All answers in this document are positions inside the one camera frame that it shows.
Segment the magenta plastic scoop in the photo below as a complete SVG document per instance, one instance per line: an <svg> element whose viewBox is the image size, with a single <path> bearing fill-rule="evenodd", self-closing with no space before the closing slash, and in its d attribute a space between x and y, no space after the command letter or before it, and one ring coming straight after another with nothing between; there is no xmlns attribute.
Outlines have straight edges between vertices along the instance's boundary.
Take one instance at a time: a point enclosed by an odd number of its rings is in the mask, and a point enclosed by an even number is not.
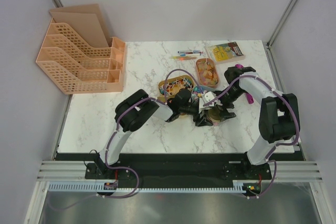
<svg viewBox="0 0 336 224"><path fill-rule="evenodd" d="M241 64L236 64L235 67L243 68L244 66L241 65ZM248 104L253 104L254 103L254 99L249 93L245 93L245 97L246 97L246 100L247 100Z"/></svg>

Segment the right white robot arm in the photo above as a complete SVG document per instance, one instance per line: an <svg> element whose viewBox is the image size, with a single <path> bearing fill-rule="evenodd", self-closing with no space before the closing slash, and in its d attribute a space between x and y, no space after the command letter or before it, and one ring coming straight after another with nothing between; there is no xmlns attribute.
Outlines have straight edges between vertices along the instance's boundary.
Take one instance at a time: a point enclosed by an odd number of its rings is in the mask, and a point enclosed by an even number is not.
<svg viewBox="0 0 336 224"><path fill-rule="evenodd" d="M260 136L246 152L247 162L240 166L241 174L251 179L278 146L297 144L300 133L298 100L293 93L273 89L252 67L229 67L224 76L229 86L218 96L225 108L232 109L244 93L250 94L260 105Z"/></svg>

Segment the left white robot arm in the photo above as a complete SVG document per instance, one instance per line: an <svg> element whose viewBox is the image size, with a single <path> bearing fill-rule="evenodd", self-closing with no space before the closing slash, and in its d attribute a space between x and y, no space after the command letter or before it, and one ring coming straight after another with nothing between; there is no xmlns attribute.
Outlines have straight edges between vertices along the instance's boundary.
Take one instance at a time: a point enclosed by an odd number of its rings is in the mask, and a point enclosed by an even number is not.
<svg viewBox="0 0 336 224"><path fill-rule="evenodd" d="M215 107L215 94L208 92L198 99L192 99L188 89L181 89L174 97L162 102L150 97L143 89L122 101L115 109L115 127L110 139L100 151L102 162L97 166L97 173L103 178L111 178L115 173L115 163L130 137L140 129L151 117L165 122L172 122L180 115L192 115L197 126L210 125L206 111Z"/></svg>

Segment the blue tray of pastel candies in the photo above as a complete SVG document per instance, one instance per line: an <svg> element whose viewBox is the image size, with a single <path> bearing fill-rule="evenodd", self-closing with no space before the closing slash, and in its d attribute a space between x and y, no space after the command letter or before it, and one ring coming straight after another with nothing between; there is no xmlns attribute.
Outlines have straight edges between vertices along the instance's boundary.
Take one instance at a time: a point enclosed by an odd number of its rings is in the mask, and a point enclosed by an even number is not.
<svg viewBox="0 0 336 224"><path fill-rule="evenodd" d="M202 98L202 95L204 95L207 91L204 90L203 88L198 88L198 87L195 87L193 90L192 90L192 93L191 93L191 98L193 100L198 100L199 98Z"/></svg>

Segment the tan tray of star gummies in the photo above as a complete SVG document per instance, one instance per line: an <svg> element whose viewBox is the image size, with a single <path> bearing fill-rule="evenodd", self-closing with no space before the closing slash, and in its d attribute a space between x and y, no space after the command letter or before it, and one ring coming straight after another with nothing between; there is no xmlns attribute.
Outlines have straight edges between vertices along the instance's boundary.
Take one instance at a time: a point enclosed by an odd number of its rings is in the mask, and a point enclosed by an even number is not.
<svg viewBox="0 0 336 224"><path fill-rule="evenodd" d="M169 98L167 101L167 106L173 111L173 115L180 115L180 108L187 105L188 101L184 101L178 98Z"/></svg>

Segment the tan tray of lollipops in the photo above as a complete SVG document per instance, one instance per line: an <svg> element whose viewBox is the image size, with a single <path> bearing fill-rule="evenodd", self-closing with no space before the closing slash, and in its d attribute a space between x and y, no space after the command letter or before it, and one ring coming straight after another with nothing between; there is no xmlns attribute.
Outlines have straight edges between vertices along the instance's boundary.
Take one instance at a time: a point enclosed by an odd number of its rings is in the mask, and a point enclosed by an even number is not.
<svg viewBox="0 0 336 224"><path fill-rule="evenodd" d="M158 90L161 96L164 96L166 93L166 97L174 97L181 89L188 89L189 91L193 91L195 87L194 80L188 75L182 75L174 78L162 80L158 84Z"/></svg>

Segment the yellow picture book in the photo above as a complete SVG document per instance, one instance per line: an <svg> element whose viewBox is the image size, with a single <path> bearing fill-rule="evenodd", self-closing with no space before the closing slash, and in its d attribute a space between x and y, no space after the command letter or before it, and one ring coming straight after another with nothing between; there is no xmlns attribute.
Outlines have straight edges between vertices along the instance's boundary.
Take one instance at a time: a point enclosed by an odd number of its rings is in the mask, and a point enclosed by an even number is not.
<svg viewBox="0 0 336 224"><path fill-rule="evenodd" d="M207 46L205 47L205 52L216 64L239 61L246 57L241 51L238 43L235 41Z"/></svg>

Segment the orange pen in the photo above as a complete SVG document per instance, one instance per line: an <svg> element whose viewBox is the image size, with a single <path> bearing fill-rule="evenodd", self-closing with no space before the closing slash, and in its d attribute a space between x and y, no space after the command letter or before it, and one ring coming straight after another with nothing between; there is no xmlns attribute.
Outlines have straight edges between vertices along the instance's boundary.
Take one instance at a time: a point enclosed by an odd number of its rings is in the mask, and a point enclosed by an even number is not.
<svg viewBox="0 0 336 224"><path fill-rule="evenodd" d="M201 56L201 54L187 54L187 55L179 55L179 56L171 56L171 59L174 60L193 60L193 59L197 59L199 56Z"/></svg>

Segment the peach plastic file organizer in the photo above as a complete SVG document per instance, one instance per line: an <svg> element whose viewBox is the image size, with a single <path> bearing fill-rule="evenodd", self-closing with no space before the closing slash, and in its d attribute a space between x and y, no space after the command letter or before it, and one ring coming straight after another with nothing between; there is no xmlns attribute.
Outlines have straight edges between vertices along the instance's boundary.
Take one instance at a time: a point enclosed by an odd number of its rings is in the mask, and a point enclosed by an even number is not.
<svg viewBox="0 0 336 224"><path fill-rule="evenodd" d="M64 94L121 92L127 45L112 37L98 4L50 9L36 63Z"/></svg>

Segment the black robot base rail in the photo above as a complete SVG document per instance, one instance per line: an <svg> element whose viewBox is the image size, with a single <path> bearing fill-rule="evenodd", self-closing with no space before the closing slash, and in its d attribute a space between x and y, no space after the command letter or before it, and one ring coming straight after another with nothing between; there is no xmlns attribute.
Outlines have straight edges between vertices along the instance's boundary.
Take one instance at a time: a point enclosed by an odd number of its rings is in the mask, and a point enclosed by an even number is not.
<svg viewBox="0 0 336 224"><path fill-rule="evenodd" d="M85 179L115 179L122 186L229 186L232 180L269 180L270 166L247 163L246 154L122 153L108 169L98 154L58 153L57 161L82 161Z"/></svg>

